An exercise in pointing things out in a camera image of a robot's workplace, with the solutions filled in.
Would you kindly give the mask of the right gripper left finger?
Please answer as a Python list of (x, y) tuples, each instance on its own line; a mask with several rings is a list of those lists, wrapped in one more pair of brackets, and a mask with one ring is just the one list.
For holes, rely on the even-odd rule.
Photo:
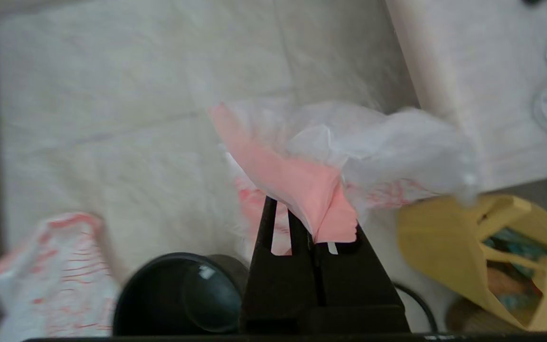
[(272, 253), (276, 200), (266, 197), (243, 299), (245, 315), (300, 315), (323, 305), (315, 244), (303, 223), (289, 213), (291, 255)]

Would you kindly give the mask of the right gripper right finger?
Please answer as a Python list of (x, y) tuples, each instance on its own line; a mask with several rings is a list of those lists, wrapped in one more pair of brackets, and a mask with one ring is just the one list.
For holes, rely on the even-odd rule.
[(397, 307), (401, 298), (363, 229), (351, 243), (313, 246), (318, 290), (327, 307)]

